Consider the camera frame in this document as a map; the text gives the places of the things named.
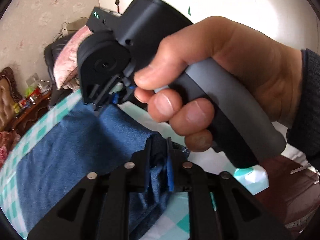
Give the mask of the person's right hand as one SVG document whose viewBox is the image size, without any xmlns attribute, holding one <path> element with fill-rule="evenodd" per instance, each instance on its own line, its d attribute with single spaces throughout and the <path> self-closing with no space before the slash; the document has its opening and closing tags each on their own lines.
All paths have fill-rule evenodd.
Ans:
<svg viewBox="0 0 320 240">
<path fill-rule="evenodd" d="M 302 52 L 224 17 L 213 16 L 166 38 L 155 58 L 135 73 L 135 97 L 156 122 L 168 122 L 193 152 L 208 150 L 214 107 L 204 98 L 186 105 L 168 88 L 188 65 L 212 57 L 255 97 L 271 121 L 291 127 L 301 96 Z"/>
</svg>

